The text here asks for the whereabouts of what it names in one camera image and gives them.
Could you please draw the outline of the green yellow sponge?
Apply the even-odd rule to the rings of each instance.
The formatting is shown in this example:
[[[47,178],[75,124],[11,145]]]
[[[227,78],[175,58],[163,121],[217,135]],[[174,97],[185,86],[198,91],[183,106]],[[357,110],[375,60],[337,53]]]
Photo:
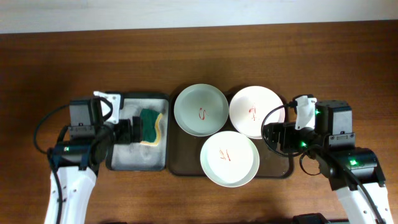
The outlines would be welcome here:
[[[162,138],[160,122],[163,114],[155,110],[142,109],[139,117],[142,120],[142,141],[140,143],[157,146]]]

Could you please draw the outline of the white plate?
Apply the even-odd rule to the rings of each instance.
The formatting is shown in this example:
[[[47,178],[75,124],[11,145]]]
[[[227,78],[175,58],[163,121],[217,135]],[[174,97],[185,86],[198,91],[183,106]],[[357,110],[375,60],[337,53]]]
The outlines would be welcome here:
[[[212,182],[235,188],[256,176],[260,158],[257,147],[248,137],[236,131],[222,131],[202,145],[200,164]]]

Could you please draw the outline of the pale green plate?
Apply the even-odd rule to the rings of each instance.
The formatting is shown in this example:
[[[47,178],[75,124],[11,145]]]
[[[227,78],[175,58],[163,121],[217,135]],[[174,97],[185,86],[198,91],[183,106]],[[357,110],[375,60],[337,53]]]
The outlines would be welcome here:
[[[209,136],[227,122],[229,104],[219,89],[209,84],[194,84],[175,99],[174,117],[178,126],[192,136]]]

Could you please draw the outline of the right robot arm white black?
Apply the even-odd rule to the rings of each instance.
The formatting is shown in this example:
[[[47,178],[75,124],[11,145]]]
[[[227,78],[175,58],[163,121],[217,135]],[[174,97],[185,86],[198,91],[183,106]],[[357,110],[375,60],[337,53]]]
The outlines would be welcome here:
[[[350,223],[392,223],[385,176],[375,153],[355,145],[350,105],[324,100],[310,109],[314,127],[262,122],[268,150],[281,157],[316,160]]]

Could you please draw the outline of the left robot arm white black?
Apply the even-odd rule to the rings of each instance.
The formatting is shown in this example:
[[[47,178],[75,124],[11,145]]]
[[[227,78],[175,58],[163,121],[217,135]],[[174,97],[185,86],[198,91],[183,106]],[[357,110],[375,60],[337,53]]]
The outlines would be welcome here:
[[[101,105],[111,106],[106,98],[71,100],[66,107],[70,123],[62,128],[56,144],[47,151],[51,193],[46,223],[84,223],[86,210],[98,177],[100,164],[117,143],[142,139],[142,119],[108,121],[115,112],[104,114]]]

